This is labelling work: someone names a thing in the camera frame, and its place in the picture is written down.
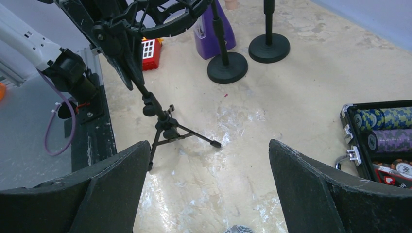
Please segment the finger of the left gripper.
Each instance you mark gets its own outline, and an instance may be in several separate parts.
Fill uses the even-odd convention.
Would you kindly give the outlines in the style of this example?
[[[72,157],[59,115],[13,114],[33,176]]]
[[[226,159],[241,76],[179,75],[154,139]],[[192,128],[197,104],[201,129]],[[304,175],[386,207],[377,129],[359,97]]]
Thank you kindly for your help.
[[[136,45],[125,29],[113,32],[115,19],[125,12],[125,0],[61,0],[59,7],[86,39],[102,53],[129,90],[137,83]]]

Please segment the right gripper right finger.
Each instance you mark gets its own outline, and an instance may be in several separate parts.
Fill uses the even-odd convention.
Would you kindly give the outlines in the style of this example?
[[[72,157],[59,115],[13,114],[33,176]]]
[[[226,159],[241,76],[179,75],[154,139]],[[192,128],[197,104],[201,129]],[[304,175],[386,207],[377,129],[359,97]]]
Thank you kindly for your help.
[[[291,233],[409,233],[412,193],[365,180],[272,139],[269,160]]]

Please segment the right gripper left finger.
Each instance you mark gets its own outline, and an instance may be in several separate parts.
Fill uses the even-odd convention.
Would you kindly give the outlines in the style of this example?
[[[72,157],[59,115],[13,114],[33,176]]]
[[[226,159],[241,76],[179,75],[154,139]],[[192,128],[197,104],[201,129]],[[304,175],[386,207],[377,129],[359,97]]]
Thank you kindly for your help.
[[[150,160],[138,142],[32,188],[0,193],[3,233],[131,233]]]

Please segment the black round-base mic stand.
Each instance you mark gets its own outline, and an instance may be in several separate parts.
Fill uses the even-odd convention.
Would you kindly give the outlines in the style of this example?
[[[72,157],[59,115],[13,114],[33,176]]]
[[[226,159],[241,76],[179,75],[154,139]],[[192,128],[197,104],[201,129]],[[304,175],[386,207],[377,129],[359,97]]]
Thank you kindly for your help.
[[[265,34],[257,36],[248,48],[249,56],[256,62],[269,64],[284,59],[290,52],[289,40],[278,33],[273,33],[273,14],[275,0],[265,0]]]

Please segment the pink microphone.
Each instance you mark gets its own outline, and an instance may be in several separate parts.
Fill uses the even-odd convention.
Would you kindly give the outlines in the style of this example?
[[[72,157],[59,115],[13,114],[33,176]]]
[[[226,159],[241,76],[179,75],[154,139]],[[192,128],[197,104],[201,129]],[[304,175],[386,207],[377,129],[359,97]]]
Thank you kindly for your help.
[[[238,8],[238,0],[224,0],[227,10],[235,10]]]

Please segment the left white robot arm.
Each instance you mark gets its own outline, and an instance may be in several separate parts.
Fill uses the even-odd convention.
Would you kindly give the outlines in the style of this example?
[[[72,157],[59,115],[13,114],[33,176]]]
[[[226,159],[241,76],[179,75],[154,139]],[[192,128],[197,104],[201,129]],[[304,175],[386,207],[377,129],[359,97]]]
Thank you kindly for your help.
[[[58,93],[69,93],[79,104],[92,103],[100,90],[80,55],[67,45],[80,46],[80,34],[54,7],[42,9],[34,0],[0,2],[0,40],[30,62]]]

